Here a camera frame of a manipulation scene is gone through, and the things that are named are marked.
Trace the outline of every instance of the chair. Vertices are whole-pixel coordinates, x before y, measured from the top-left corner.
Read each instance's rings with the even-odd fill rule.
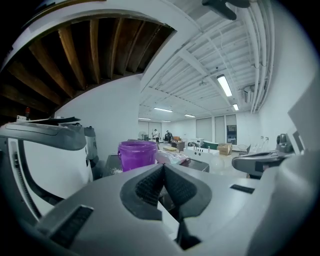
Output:
[[[247,147],[246,151],[240,152],[240,153],[239,153],[239,156],[248,155],[249,152],[250,152],[250,148],[251,148],[251,144]]]

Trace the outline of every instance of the purple bucket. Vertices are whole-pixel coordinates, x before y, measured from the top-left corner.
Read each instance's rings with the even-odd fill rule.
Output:
[[[156,163],[157,144],[151,141],[123,141],[118,147],[124,172]]]

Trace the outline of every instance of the wooden ceiling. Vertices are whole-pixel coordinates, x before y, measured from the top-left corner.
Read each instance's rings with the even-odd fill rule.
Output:
[[[21,49],[0,74],[0,125],[47,118],[107,82],[143,73],[174,30],[132,17],[92,17],[56,27]]]

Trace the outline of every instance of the person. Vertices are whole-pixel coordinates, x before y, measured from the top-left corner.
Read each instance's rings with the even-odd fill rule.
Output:
[[[154,129],[153,137],[155,137],[155,142],[159,143],[159,132],[157,129]]]
[[[168,143],[171,143],[171,138],[173,137],[172,136],[172,133],[170,131],[166,131],[167,135],[168,135]]]

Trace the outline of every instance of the white duct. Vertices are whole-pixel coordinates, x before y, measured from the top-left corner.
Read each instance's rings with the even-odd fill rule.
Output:
[[[266,85],[266,92],[264,94],[264,98],[261,102],[260,108],[265,103],[265,100],[269,92],[270,82],[271,82],[271,78],[274,70],[274,59],[275,59],[275,20],[274,20],[274,13],[272,11],[272,6],[270,1],[267,2],[267,7],[268,7],[268,13],[270,17],[271,59],[270,59],[270,65],[269,65],[270,66],[269,80],[268,80],[268,84]]]
[[[254,94],[253,94],[253,101],[252,101],[252,106],[251,106],[251,113],[253,112],[254,105],[256,102],[257,98],[257,91],[258,91],[258,86],[259,86],[259,72],[260,72],[260,64],[259,64],[259,47],[258,47],[258,41],[257,41],[257,35],[255,31],[254,24],[250,18],[250,13],[248,9],[241,9],[243,13],[243,17],[246,23],[246,26],[249,31],[249,35],[251,38],[251,43],[253,47],[253,56],[254,56],[254,68],[255,68],[255,82],[254,82]]]
[[[258,29],[259,29],[260,41],[261,41],[261,51],[262,51],[261,79],[260,79],[260,85],[259,85],[259,90],[258,90],[258,97],[256,98],[255,104],[253,104],[254,105],[253,113],[254,113],[257,109],[257,105],[259,103],[261,93],[264,90],[264,85],[265,85],[266,72],[267,72],[267,39],[266,39],[266,30],[265,30],[264,20],[262,18],[262,14],[261,14],[258,3],[252,2],[251,7],[252,7],[253,13],[255,15],[255,19],[256,19],[256,22],[258,25]]]

